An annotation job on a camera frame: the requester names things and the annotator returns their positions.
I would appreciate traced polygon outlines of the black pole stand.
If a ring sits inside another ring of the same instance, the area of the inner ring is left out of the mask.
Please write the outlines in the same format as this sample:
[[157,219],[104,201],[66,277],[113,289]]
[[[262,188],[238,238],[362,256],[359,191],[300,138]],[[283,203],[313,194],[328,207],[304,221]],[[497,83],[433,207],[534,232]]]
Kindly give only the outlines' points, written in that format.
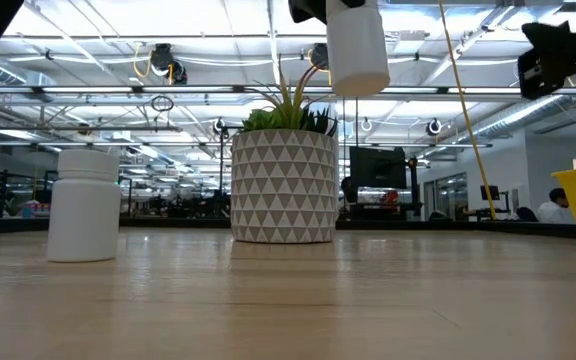
[[224,143],[225,133],[227,128],[222,126],[219,131],[219,186],[218,195],[215,200],[215,214],[218,217],[222,216],[222,200],[223,200],[223,173],[224,173]]

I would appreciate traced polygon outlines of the black computer monitor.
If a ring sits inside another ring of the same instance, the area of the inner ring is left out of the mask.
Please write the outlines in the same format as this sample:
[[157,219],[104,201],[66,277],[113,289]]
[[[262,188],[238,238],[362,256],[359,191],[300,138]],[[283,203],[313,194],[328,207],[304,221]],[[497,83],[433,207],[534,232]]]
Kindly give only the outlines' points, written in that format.
[[355,187],[406,189],[407,161],[402,148],[350,149],[350,178]]

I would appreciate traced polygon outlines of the triangle patterned plant pot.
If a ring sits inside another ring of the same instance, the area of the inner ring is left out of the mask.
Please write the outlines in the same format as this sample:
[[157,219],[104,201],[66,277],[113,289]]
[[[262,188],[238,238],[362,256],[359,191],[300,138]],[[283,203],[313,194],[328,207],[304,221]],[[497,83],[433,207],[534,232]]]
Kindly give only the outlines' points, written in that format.
[[329,243],[338,218],[338,147],[328,135],[259,130],[232,144],[231,229],[236,241]]

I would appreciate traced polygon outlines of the black aluminium table frame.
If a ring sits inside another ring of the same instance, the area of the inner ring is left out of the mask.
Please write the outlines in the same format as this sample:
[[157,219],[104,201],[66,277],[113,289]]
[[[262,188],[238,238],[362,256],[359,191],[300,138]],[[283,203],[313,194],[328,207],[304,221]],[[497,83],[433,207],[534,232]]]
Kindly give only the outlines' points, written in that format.
[[[177,218],[120,218],[110,227],[174,228],[174,229],[229,229],[228,219],[177,219]],[[420,221],[369,221],[342,220],[338,230],[349,231],[484,231],[518,235],[576,239],[576,226],[548,225],[537,222],[484,221],[484,222],[420,222]],[[48,219],[0,218],[0,234],[44,231],[49,229]]]

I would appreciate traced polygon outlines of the black monitor stand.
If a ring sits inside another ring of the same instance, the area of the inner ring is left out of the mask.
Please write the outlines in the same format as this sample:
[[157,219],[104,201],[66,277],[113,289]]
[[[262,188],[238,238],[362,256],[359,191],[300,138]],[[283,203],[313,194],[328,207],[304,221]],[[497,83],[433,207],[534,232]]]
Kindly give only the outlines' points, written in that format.
[[410,180],[411,180],[410,185],[411,202],[408,205],[408,210],[409,212],[412,213],[414,217],[419,217],[421,213],[417,165],[418,165],[418,159],[415,156],[412,156],[408,160],[408,168],[410,170]]

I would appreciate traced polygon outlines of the black hanging hoop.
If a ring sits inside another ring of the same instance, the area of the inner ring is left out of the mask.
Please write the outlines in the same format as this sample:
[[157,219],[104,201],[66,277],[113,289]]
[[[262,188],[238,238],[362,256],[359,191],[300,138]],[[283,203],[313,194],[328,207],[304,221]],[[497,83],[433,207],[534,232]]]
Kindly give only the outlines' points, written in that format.
[[170,97],[165,95],[155,96],[151,100],[150,105],[152,109],[157,111],[158,113],[169,112],[175,107],[174,101]]

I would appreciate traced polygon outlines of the white pill bottle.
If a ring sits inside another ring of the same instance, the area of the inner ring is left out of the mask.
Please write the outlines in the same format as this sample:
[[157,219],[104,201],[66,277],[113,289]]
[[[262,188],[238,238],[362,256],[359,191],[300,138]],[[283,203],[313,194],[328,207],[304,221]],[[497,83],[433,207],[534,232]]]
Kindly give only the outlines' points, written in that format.
[[121,190],[119,158],[94,150],[64,150],[53,184],[47,260],[96,262],[116,257]]
[[342,0],[326,0],[329,71],[338,96],[375,95],[390,83],[378,2],[362,1],[350,7]]

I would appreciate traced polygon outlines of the person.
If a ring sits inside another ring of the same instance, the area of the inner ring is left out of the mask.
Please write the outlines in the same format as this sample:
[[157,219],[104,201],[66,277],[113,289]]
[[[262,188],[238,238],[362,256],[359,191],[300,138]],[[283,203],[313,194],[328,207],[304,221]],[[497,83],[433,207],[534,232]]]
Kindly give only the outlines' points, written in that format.
[[569,202],[563,188],[552,189],[549,201],[540,205],[537,212],[540,223],[573,224],[574,218],[569,209]]

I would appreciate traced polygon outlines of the green succulent plant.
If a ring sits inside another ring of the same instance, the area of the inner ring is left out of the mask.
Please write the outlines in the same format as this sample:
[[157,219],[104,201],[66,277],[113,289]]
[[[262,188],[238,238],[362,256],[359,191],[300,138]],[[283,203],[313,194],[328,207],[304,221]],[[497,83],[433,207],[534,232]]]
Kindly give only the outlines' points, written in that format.
[[278,84],[263,84],[265,91],[248,87],[261,95],[268,103],[261,109],[254,109],[247,119],[242,121],[241,133],[263,130],[300,130],[319,133],[332,137],[337,134],[338,121],[330,116],[330,110],[312,110],[311,105],[317,99],[305,95],[305,88],[316,72],[319,63],[311,63],[295,85],[285,78],[281,63],[276,65]]

